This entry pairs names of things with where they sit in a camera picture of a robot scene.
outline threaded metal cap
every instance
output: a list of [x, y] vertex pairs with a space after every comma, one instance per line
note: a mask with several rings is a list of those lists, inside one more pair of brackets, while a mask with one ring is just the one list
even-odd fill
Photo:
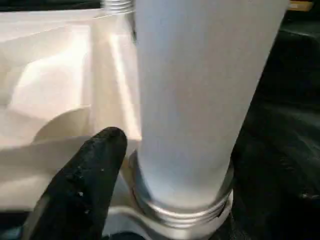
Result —
[[134, 10], [133, 0], [104, 0], [103, 7], [107, 14], [123, 14]]

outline white cylinder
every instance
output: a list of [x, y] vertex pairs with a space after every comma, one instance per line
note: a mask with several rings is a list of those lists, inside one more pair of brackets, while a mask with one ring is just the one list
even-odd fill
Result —
[[138, 163], [163, 206], [217, 197], [287, 0], [137, 0]]

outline dark fabric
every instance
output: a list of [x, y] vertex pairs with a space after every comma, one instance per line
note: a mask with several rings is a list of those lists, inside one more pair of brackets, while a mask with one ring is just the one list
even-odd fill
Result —
[[320, 21], [283, 24], [263, 70], [256, 98], [320, 106]]
[[98, 8], [100, 0], [0, 0], [0, 12]]
[[318, 191], [294, 159], [245, 129], [233, 159], [232, 212], [212, 240], [320, 238]]

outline metal base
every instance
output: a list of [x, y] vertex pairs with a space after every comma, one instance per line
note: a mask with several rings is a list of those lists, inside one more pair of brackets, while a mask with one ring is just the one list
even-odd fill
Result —
[[[160, 207], [142, 201], [137, 194], [135, 184], [135, 172], [137, 164], [129, 164], [125, 161], [118, 177], [113, 192], [111, 206], [105, 223], [103, 235], [112, 235], [120, 232], [133, 232], [141, 235], [146, 240], [199, 240], [209, 238], [226, 220], [233, 203], [233, 192], [230, 188], [230, 176], [233, 175], [231, 167], [227, 173], [225, 182], [229, 191], [208, 209], [198, 212], [171, 212]], [[164, 215], [156, 215], [154, 211], [161, 210]]]

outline orange object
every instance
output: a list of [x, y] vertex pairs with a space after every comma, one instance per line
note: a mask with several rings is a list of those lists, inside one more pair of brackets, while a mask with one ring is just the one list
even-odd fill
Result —
[[314, 3], [310, 1], [290, 1], [289, 11], [308, 12], [312, 9]]

